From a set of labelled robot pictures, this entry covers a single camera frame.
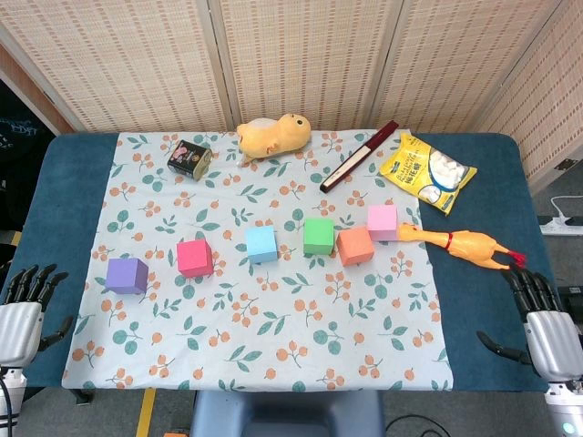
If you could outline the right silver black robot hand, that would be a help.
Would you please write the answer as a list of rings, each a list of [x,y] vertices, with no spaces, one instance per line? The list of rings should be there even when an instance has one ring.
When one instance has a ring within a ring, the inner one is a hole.
[[[582,344],[578,328],[563,310],[546,277],[516,264],[500,271],[509,285],[527,339],[525,351],[504,347],[484,332],[476,335],[494,354],[533,367],[549,383],[582,379]]]

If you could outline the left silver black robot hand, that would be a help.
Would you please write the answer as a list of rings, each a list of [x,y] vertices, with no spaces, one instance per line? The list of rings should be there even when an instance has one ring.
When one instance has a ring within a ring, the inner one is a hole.
[[[21,269],[10,279],[5,299],[1,302],[1,366],[23,369],[35,356],[63,340],[73,318],[64,318],[59,330],[42,335],[46,310],[56,286],[68,273],[56,272],[57,265],[43,269],[37,265]]]

